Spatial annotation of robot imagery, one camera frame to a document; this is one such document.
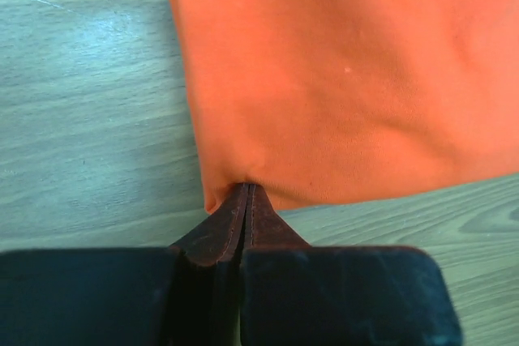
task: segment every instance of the scratch on table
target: scratch on table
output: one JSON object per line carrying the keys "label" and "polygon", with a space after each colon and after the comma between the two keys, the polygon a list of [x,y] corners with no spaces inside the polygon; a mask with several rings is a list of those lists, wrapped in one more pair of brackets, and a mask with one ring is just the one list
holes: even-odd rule
{"label": "scratch on table", "polygon": [[68,8],[65,8],[63,6],[60,6],[59,4],[55,4],[55,3],[51,3],[51,2],[47,2],[46,0],[32,0],[34,2],[39,2],[39,3],[43,3],[43,4],[46,4],[48,6],[51,6],[51,7],[54,7],[54,8],[58,8],[60,10],[64,10],[66,12],[72,12],[74,14],[77,14],[77,12],[73,11],[73,10],[69,10]]}

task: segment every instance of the wood grain pattern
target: wood grain pattern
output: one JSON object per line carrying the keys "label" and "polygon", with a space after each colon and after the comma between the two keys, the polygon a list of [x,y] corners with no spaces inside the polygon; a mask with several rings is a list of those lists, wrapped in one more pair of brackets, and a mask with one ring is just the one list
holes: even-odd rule
{"label": "wood grain pattern", "polygon": [[[166,245],[205,217],[167,0],[0,0],[0,28],[0,250]],[[519,175],[282,215],[428,250],[466,344],[519,344]]]}

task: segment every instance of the cloth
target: cloth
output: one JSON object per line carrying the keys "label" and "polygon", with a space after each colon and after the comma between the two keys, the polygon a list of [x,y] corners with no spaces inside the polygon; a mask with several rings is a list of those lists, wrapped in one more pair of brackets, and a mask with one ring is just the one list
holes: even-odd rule
{"label": "cloth", "polygon": [[206,210],[519,171],[519,0],[170,0]]}

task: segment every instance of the wooden floor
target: wooden floor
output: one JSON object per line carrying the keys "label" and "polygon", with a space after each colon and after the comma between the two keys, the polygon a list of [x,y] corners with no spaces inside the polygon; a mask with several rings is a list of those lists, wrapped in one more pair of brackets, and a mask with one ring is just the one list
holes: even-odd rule
{"label": "wooden floor", "polygon": [[[0,250],[166,245],[205,217],[167,0],[0,0],[0,28]],[[466,344],[519,344],[519,175],[282,215],[428,250]]]}

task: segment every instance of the wooden table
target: wooden table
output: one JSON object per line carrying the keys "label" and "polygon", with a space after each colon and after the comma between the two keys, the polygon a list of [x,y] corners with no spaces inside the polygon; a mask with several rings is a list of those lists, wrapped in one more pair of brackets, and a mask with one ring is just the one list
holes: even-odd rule
{"label": "wooden table", "polygon": [[[1,250],[166,245],[205,217],[168,0],[0,0],[0,28]],[[282,215],[428,250],[466,344],[519,344],[519,175]]]}

